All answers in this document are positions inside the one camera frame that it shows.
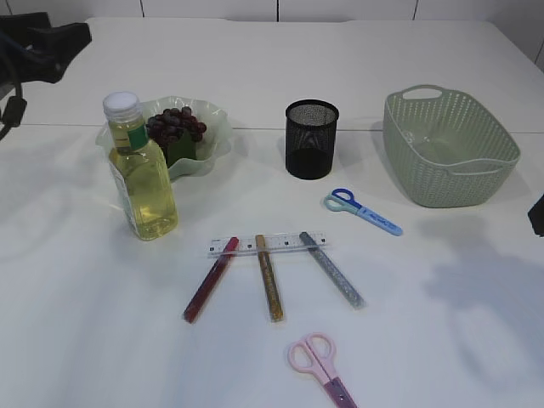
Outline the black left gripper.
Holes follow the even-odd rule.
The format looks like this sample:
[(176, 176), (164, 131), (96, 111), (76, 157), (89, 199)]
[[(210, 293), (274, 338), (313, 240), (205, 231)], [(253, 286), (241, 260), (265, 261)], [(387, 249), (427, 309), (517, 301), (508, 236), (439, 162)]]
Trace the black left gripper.
[(91, 42), (88, 23), (52, 27), (47, 12), (1, 15), (1, 48), (21, 82), (59, 82)]

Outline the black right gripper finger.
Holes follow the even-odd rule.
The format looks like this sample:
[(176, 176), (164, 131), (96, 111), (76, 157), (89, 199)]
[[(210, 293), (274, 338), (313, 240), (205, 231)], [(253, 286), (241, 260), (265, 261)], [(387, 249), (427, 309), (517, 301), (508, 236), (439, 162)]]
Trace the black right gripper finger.
[(544, 236), (544, 195), (528, 211), (528, 218), (534, 233)]

